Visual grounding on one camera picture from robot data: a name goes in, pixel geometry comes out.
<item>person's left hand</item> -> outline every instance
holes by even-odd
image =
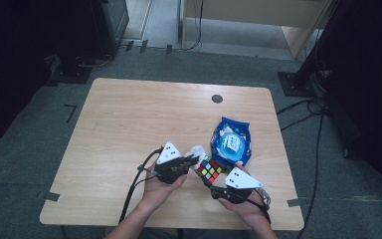
[[[154,165],[155,162],[153,162],[153,164],[148,169],[154,170]],[[153,177],[153,175],[147,172],[145,177],[150,178]],[[157,209],[169,197],[171,192],[182,186],[186,178],[186,174],[181,175],[172,184],[161,182],[157,177],[146,180],[144,185],[144,194],[140,203],[144,203],[145,205],[150,206],[152,210]]]

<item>tabletop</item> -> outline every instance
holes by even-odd
[[[215,95],[222,98],[220,103],[212,100]],[[210,154],[210,139],[221,117],[250,124],[252,156],[246,169],[272,198],[272,227],[301,229],[300,207],[287,204],[297,196],[268,89],[122,79],[93,82],[50,189],[61,194],[60,199],[45,202],[41,222],[117,225],[137,167],[148,154],[167,141],[182,154],[194,145],[203,145]],[[128,213],[141,198],[143,186],[135,188]],[[212,199],[192,170],[146,226],[248,228]]]

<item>gray carpet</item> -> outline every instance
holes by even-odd
[[[191,52],[121,49],[104,67],[94,68],[85,85],[42,87],[0,139],[0,238],[63,238],[60,227],[43,225],[44,202],[96,78],[137,79],[269,88],[277,110],[301,98],[287,98],[278,71],[296,72],[300,62]],[[78,106],[69,120],[72,108]],[[308,115],[305,105],[279,115],[281,126]],[[309,201],[315,175],[315,143],[320,117],[283,132],[298,197]],[[382,238],[382,176],[364,161],[343,157],[331,119],[323,120],[318,188],[301,238]],[[306,216],[308,206],[302,206]],[[101,238],[99,227],[67,227],[69,238]],[[278,231],[281,238],[297,232]]]

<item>person's right hand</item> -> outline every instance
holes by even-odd
[[[235,165],[248,173],[241,163],[236,163]],[[249,199],[259,205],[265,205],[263,198],[255,190],[253,190]],[[263,215],[263,212],[258,206],[247,201],[234,204],[224,198],[219,198],[218,200],[226,209],[237,213],[245,224],[256,231],[259,238],[276,238],[268,219]]]

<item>floor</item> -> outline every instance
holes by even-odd
[[[140,32],[141,38],[125,36],[124,43],[131,40],[140,46],[147,40],[147,47],[181,49],[178,19],[178,0],[152,0],[150,8],[143,4],[148,0],[127,1],[130,22],[144,22],[141,25],[128,24],[126,33]],[[187,19],[187,41],[185,49],[192,47],[198,38],[198,20]],[[318,30],[314,32],[305,48],[296,58],[304,61],[315,45]],[[278,60],[295,60],[287,46],[280,26],[202,20],[201,42],[196,52],[219,53],[235,56],[253,56]]]

